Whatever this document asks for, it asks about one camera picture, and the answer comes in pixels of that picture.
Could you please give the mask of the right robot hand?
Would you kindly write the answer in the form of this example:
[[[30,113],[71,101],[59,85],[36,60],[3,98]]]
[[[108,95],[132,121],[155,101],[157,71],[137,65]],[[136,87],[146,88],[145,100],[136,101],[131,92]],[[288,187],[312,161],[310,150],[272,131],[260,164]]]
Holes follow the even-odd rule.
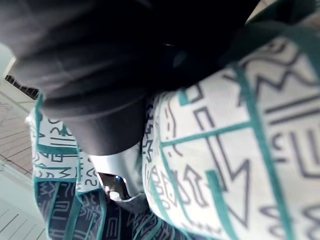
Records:
[[[144,198],[133,168],[148,98],[220,69],[256,0],[3,0],[13,74],[43,96],[120,200]]]

